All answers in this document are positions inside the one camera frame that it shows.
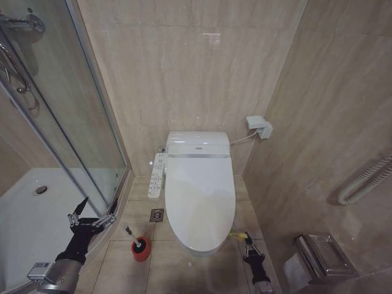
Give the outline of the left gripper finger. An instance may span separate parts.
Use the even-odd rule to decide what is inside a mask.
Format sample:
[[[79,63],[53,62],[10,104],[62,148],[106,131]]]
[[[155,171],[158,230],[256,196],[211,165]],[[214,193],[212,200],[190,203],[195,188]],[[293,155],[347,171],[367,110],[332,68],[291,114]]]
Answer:
[[[115,222],[117,207],[118,207],[118,198],[114,200],[109,212],[97,221],[97,228],[107,228]]]
[[[80,214],[84,210],[86,204],[88,202],[88,197],[86,197],[81,203],[77,205],[74,212],[72,214],[68,214],[68,220],[70,225],[88,225],[87,221],[84,219],[79,219]]]

